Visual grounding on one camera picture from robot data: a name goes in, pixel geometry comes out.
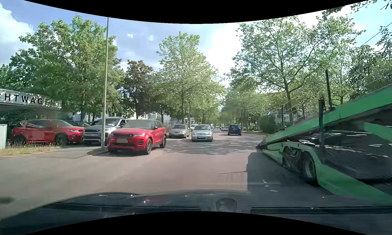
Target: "asphalt road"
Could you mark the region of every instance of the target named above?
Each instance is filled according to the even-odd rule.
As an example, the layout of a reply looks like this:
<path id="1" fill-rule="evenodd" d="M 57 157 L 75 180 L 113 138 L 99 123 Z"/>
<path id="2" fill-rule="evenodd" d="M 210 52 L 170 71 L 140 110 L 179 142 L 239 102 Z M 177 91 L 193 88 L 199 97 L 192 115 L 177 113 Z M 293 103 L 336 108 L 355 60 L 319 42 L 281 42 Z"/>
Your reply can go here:
<path id="1" fill-rule="evenodd" d="M 277 163 L 257 153 L 264 136 L 228 136 L 216 130 L 214 141 L 168 139 L 150 155 L 119 152 L 89 155 L 96 147 L 0 158 L 0 196 L 14 201 L 0 206 L 0 218 L 89 193 L 225 189 L 293 200 L 328 192 L 301 182 Z"/>

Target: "pole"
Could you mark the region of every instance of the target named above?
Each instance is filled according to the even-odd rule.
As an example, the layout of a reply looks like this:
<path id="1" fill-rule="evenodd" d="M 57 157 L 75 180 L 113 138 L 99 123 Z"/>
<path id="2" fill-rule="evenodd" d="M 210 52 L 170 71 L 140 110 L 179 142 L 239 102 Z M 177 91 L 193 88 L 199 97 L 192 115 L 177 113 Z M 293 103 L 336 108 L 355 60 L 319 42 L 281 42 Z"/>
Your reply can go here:
<path id="1" fill-rule="evenodd" d="M 102 99 L 102 136 L 100 138 L 102 148 L 105 147 L 105 127 L 106 127 L 106 88 L 107 88 L 107 57 L 109 52 L 109 17 L 106 24 L 106 69 L 105 69 L 105 82 L 103 83 L 103 99 Z"/>
<path id="2" fill-rule="evenodd" d="M 329 87 L 328 69 L 325 69 L 325 79 L 326 79 L 326 82 L 327 82 L 329 110 L 332 111 L 333 109 L 332 109 L 331 89 Z"/>
<path id="3" fill-rule="evenodd" d="M 319 153 L 320 153 L 320 158 L 322 159 L 322 163 L 325 162 L 325 158 L 324 158 L 325 143 L 324 143 L 324 125 L 323 125 L 324 104 L 325 104 L 325 100 L 324 98 L 321 97 L 319 99 Z"/>

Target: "sky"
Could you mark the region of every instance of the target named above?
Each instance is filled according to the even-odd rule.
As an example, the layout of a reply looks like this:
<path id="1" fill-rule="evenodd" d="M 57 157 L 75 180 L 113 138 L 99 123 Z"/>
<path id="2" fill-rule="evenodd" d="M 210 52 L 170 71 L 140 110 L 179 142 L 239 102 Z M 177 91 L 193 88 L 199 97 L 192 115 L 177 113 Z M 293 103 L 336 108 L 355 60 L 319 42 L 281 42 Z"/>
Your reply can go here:
<path id="1" fill-rule="evenodd" d="M 381 10 L 383 5 L 384 2 L 379 1 L 367 9 L 350 14 L 355 21 L 355 28 L 366 30 L 358 37 L 357 44 L 365 43 L 378 33 L 380 26 L 392 22 L 392 9 Z M 349 13 L 350 8 L 345 7 L 337 15 Z M 106 17 L 103 16 L 73 12 L 23 0 L 0 0 L 0 66 L 9 63 L 9 58 L 19 49 L 29 47 L 28 44 L 19 41 L 19 36 L 33 33 L 41 22 L 49 24 L 60 18 L 69 23 L 75 15 L 106 25 Z M 311 26 L 316 23 L 316 15 L 321 15 L 321 11 L 303 14 L 300 18 Z M 122 59 L 123 68 L 126 68 L 126 61 L 130 59 L 143 60 L 155 69 L 160 67 L 158 63 L 160 56 L 156 51 L 165 37 L 178 35 L 179 31 L 198 34 L 200 35 L 199 49 L 219 70 L 219 74 L 223 75 L 233 67 L 232 57 L 241 48 L 236 36 L 237 28 L 238 23 L 169 24 L 110 18 L 109 34 L 116 36 L 115 44 L 119 48 L 117 57 Z M 378 39 L 380 36 L 376 36 L 366 44 L 374 45 Z"/>

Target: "car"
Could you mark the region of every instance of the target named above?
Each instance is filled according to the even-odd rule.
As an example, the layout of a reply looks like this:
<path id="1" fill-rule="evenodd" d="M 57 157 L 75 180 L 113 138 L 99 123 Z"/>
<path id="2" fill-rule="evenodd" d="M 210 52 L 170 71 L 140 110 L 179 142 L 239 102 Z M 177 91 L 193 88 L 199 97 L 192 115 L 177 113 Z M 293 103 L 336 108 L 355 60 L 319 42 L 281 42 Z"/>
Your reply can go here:
<path id="1" fill-rule="evenodd" d="M 168 136 L 171 138 L 181 137 L 186 139 L 186 137 L 190 136 L 190 129 L 186 124 L 176 124 L 170 130 Z"/>
<path id="2" fill-rule="evenodd" d="M 57 119 L 26 120 L 19 122 L 12 130 L 12 140 L 17 145 L 27 143 L 56 143 L 66 146 L 82 140 L 84 127 L 73 126 Z"/>
<path id="3" fill-rule="evenodd" d="M 108 117 L 105 118 L 105 144 L 107 144 L 107 139 L 112 131 L 121 128 L 129 120 L 122 117 Z M 82 142 L 86 145 L 91 145 L 93 143 L 101 143 L 102 137 L 102 120 L 99 120 L 95 125 L 89 126 L 83 131 Z"/>
<path id="4" fill-rule="evenodd" d="M 228 129 L 228 135 L 241 135 L 241 126 L 238 124 L 231 124 Z"/>
<path id="5" fill-rule="evenodd" d="M 166 128 L 157 120 L 130 120 L 121 128 L 112 131 L 107 142 L 111 153 L 118 150 L 130 150 L 150 154 L 154 146 L 165 148 L 167 144 Z"/>
<path id="6" fill-rule="evenodd" d="M 191 141 L 204 141 L 208 140 L 212 142 L 214 135 L 210 125 L 197 125 L 192 131 Z"/>
<path id="7" fill-rule="evenodd" d="M 197 124 L 192 124 L 192 125 L 190 125 L 190 131 L 193 131 L 193 129 L 195 128 L 195 126 L 197 126 Z"/>
<path id="8" fill-rule="evenodd" d="M 73 126 L 80 126 L 80 127 L 89 127 L 90 124 L 88 124 L 87 122 L 80 122 L 80 121 L 66 121 L 68 123 L 70 123 Z"/>

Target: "silver suv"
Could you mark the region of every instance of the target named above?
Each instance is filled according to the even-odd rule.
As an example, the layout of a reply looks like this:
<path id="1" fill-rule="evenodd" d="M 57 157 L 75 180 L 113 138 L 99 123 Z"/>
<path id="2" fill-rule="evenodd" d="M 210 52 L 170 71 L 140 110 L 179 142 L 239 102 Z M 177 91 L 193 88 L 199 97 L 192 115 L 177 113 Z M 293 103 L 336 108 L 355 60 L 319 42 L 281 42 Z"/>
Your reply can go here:
<path id="1" fill-rule="evenodd" d="M 108 117 L 105 120 L 105 143 L 107 143 L 107 137 L 112 131 L 121 128 L 125 123 L 129 121 L 123 117 Z M 89 145 L 92 143 L 101 143 L 102 136 L 102 120 L 96 125 L 89 126 L 83 130 L 82 142 Z"/>

